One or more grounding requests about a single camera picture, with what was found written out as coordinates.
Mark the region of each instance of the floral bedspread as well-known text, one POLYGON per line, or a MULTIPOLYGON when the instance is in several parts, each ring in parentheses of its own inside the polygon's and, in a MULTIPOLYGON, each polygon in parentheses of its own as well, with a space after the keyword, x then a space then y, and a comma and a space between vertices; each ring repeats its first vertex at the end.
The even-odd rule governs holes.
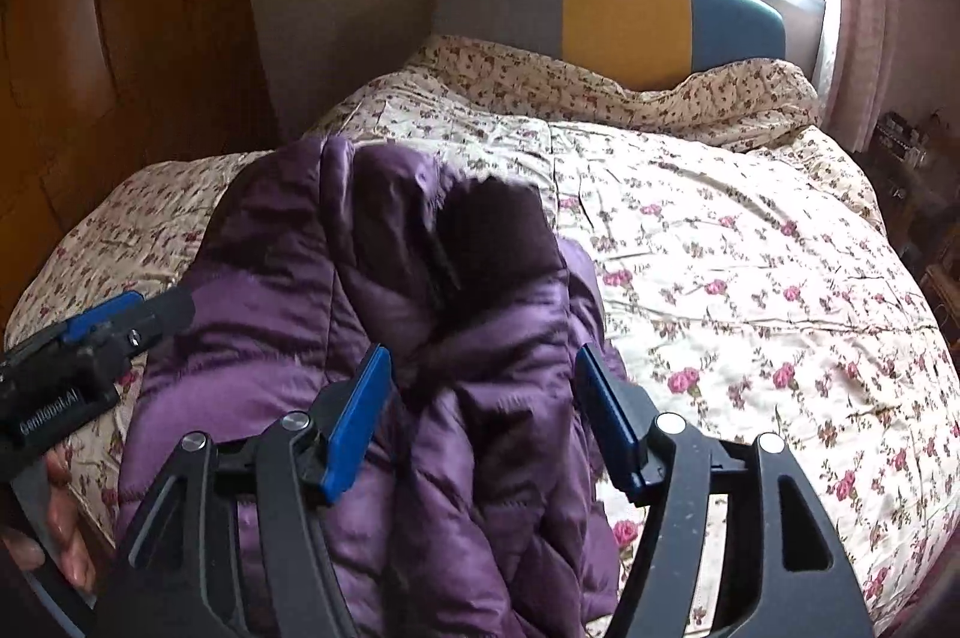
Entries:
MULTIPOLYGON (((432 38, 315 130, 411 143, 536 185, 556 230, 595 261, 632 380, 712 435, 783 435, 875 628, 889 624, 960 519, 960 383, 869 183, 816 128, 797 68, 739 62, 637 94, 543 56, 432 38)), ((8 342, 120 288, 174 282, 252 158, 136 173, 66 237, 8 342)), ((113 417, 68 443, 77 493, 107 536, 138 382, 135 371, 113 417)), ((644 513, 608 481, 598 490, 625 580, 644 513)), ((690 634, 709 631, 724 522, 714 499, 690 634)))

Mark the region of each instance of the bed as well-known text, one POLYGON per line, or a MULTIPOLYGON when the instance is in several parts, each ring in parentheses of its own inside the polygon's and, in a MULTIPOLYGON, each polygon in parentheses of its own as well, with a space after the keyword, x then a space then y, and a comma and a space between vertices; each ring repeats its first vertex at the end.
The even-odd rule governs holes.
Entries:
MULTIPOLYGON (((779 432, 883 630, 960 520, 960 383, 870 184, 781 60, 776 13, 752 0, 438 0, 434 28, 311 131, 410 143, 538 187, 555 230, 592 256, 631 379, 712 435, 779 432)), ((258 155, 128 178, 23 294, 7 344, 124 288, 175 283, 258 155)), ((67 445, 107 541, 142 369, 67 445)), ((644 513, 608 480, 598 490, 625 580, 644 513)), ((709 632, 723 524, 716 498, 691 635, 709 632)))

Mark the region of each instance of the headboard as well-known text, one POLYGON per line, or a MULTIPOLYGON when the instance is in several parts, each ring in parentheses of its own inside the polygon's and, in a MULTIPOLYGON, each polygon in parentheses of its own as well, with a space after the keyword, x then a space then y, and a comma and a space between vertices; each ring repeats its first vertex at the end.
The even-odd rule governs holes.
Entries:
POLYGON ((760 0, 437 0, 433 31, 544 53, 635 90, 786 50, 784 20, 760 0))
POLYGON ((250 0, 0 0, 0 332, 135 170, 276 139, 250 0))

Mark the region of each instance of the multicolored headboard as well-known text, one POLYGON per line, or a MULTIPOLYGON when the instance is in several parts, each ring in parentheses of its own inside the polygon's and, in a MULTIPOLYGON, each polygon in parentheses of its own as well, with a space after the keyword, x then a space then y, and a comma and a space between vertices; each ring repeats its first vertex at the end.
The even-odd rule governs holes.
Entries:
POLYGON ((754 57, 784 58, 760 0, 437 0, 433 31, 545 53, 635 90, 754 57))

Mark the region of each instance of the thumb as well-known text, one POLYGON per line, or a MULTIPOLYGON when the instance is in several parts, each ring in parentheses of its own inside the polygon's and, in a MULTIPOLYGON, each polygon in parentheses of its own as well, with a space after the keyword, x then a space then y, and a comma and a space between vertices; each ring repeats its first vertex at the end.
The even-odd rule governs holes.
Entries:
POLYGON ((3 538, 16 566, 22 571, 36 570, 43 564, 43 549, 34 539, 27 538, 22 532, 8 526, 0 526, 0 537, 3 538))

